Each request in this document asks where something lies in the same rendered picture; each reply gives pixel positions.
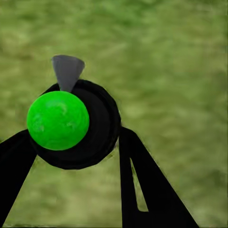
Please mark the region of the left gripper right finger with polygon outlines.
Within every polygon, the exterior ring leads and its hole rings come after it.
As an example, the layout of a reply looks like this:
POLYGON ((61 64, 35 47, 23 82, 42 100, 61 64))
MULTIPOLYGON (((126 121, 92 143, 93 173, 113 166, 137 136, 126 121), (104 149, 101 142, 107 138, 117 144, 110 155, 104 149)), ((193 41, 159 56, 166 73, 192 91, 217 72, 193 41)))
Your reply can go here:
POLYGON ((118 143, 123 228, 199 228, 138 135, 121 126, 118 143), (130 158, 148 212, 138 210, 130 158))

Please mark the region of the pesticide atomizer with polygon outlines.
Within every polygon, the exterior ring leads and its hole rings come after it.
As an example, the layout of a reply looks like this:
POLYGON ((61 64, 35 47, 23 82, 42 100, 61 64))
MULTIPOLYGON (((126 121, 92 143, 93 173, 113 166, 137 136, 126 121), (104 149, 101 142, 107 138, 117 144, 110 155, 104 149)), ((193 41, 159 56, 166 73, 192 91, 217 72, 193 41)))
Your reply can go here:
POLYGON ((116 101, 102 87, 78 80, 85 62, 58 55, 52 59, 58 84, 33 102, 27 115, 30 142, 43 160, 64 170, 98 164, 120 135, 116 101))

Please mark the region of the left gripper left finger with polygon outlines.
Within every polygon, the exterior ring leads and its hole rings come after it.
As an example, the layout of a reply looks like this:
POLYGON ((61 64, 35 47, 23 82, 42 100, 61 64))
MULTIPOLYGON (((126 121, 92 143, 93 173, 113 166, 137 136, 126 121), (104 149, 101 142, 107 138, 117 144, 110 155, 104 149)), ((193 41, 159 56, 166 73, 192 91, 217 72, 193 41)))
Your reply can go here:
POLYGON ((0 228, 36 156, 28 129, 0 143, 0 228))

